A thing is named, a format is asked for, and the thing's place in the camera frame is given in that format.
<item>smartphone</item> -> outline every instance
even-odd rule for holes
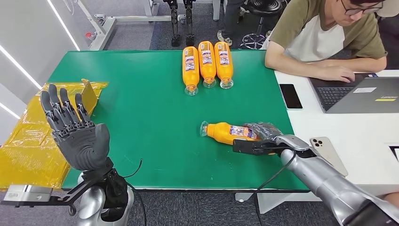
[[[335,151],[330,139],[327,137],[311,138],[311,145],[318,151],[321,157],[327,160],[338,172],[345,177],[348,175],[348,171]]]
[[[301,101],[293,84],[280,84],[280,90],[288,109],[302,109]]]

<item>black smartphone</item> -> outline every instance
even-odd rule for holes
[[[280,90],[288,109],[302,109],[301,101],[293,84],[280,84]]]

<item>bottle cap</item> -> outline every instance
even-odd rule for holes
[[[189,96],[194,96],[198,93],[198,88],[196,85],[188,85],[184,92]]]
[[[230,89],[233,87],[233,80],[231,78],[224,78],[220,81],[220,87],[223,89]]]
[[[201,126],[199,127],[199,135],[201,137],[205,137],[207,135],[207,130],[208,130],[208,123],[206,121],[203,121],[201,123]]]
[[[213,88],[216,85],[216,80],[215,78],[208,77],[204,79],[204,82],[202,83],[205,88]]]

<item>t-shirt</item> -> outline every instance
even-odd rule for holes
[[[374,14],[364,15],[350,26],[325,25],[325,0],[292,0],[284,10],[269,40],[281,45],[286,56],[298,61],[327,59],[344,48],[352,57],[379,59],[386,56]]]

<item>green table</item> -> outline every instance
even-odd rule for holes
[[[272,70],[263,65],[264,51],[232,51],[234,86],[223,90],[199,84],[199,93],[184,93],[181,51],[68,52],[48,80],[81,78],[108,81],[94,109],[94,123],[105,123],[111,134],[110,158],[120,175],[141,169],[129,183],[139,189],[255,189],[278,171],[277,156],[232,152],[229,145],[200,137],[202,121],[271,122],[283,133],[292,127]],[[71,169],[63,188],[77,184]],[[307,192],[288,170],[265,188]]]

